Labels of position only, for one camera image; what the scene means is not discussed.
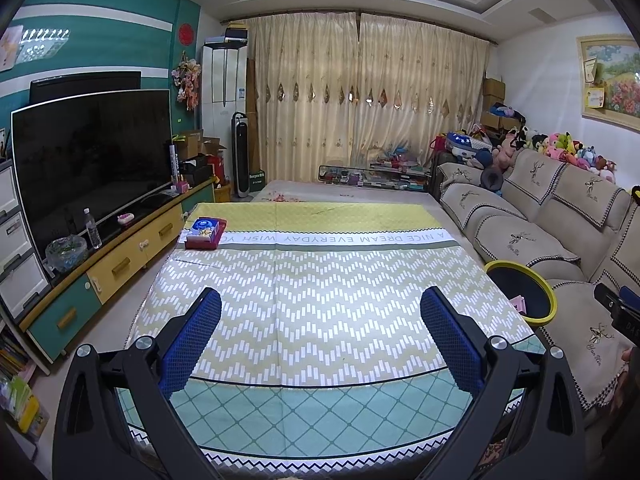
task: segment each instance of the beige curtain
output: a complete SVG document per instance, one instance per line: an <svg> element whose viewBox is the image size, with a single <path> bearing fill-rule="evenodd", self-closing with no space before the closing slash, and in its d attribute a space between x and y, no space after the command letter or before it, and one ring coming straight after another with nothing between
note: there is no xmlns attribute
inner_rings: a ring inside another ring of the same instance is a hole
<svg viewBox="0 0 640 480"><path fill-rule="evenodd" d="M246 20L255 51L260 161L268 180L317 182L321 164L347 165L353 142L355 13Z"/></svg>
<svg viewBox="0 0 640 480"><path fill-rule="evenodd" d="M437 133L472 126L488 54L448 28L363 14L351 165L403 145L424 164Z"/></svg>

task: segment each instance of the bed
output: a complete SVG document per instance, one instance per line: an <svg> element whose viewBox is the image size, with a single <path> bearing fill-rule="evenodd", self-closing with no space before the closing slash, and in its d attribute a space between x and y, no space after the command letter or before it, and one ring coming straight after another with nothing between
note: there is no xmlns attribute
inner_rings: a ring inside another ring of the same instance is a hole
<svg viewBox="0 0 640 480"><path fill-rule="evenodd" d="M227 220L221 244L178 243L127 346L156 335L204 286L220 293L222 320L171 403L223 476L419 471L470 403L420 320L428 286L488 336L544 351L425 197L276 181L253 203L191 213L187 228L200 216ZM120 395L132 435L148 446Z"/></svg>

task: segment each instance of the sofa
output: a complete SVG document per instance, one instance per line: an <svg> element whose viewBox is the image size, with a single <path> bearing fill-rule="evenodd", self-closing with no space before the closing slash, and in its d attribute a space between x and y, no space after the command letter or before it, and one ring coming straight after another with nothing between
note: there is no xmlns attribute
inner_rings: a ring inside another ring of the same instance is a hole
<svg viewBox="0 0 640 480"><path fill-rule="evenodd" d="M447 163L440 205L486 262L538 272L558 312L537 335L563 349L585 411L606 404L631 342L593 298L598 282L640 294L640 212L628 192L534 150L516 153L502 196L480 187L481 171Z"/></svg>

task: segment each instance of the white plastic drawer unit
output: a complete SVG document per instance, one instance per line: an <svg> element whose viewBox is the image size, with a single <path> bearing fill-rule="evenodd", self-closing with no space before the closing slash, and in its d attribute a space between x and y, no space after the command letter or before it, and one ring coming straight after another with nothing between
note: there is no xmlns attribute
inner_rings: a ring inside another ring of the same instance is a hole
<svg viewBox="0 0 640 480"><path fill-rule="evenodd" d="M15 189L14 169L11 161L0 164L0 221L18 207L18 193Z"/></svg>
<svg viewBox="0 0 640 480"><path fill-rule="evenodd" d="M24 217L18 211L0 224L0 272L3 272L12 260L26 254L29 249L31 241L24 225Z"/></svg>
<svg viewBox="0 0 640 480"><path fill-rule="evenodd" d="M48 291L49 283L33 249L3 266L0 274L0 296L17 319L25 309L36 304Z"/></svg>

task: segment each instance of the yellow ring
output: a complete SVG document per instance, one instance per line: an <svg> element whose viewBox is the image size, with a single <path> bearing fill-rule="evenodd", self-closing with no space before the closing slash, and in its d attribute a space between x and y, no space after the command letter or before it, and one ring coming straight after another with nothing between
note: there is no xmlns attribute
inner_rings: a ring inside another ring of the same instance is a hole
<svg viewBox="0 0 640 480"><path fill-rule="evenodd" d="M556 315L556 312L558 311L558 302L556 301L556 295L554 294L549 284L545 281L545 279L542 276L540 276L535 270L529 269L529 267L525 267L524 265L517 264L516 262L510 262L508 260L495 260L493 262L489 262L484 266L484 272L488 274L490 270L495 269L496 267L507 267L510 269L519 270L520 272L529 276L533 281L535 281L542 288L542 290L545 291L546 296L549 298L549 305L550 305L548 316L541 317L541 318L533 318L533 317L522 316L522 314L520 315L522 316L524 321L526 321L527 324L532 327L537 328L539 326L545 326L546 324L550 323L551 320Z"/></svg>

